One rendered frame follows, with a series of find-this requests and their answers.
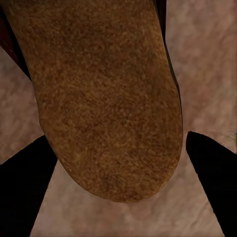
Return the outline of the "sandal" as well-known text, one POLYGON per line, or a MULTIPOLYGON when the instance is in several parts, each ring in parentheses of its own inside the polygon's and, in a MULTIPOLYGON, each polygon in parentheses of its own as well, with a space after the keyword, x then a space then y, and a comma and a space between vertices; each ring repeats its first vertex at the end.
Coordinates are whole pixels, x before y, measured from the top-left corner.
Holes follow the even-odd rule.
POLYGON ((69 176, 118 203, 157 194, 183 147, 166 0, 0 0, 0 46, 31 79, 69 176))

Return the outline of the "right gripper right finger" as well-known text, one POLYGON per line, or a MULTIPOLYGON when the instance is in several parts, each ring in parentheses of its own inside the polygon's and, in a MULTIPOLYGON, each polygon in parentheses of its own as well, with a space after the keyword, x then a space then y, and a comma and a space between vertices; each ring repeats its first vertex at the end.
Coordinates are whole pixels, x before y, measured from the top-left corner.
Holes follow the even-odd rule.
POLYGON ((237 155, 189 131, 186 150, 225 237, 237 237, 237 155))

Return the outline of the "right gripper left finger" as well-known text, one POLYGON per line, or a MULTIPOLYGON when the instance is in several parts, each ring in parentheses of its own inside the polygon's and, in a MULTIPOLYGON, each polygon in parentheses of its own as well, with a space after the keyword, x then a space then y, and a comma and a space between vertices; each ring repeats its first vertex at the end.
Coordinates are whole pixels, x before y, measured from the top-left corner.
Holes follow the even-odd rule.
POLYGON ((0 237, 29 237, 58 157, 45 135, 0 166, 0 237))

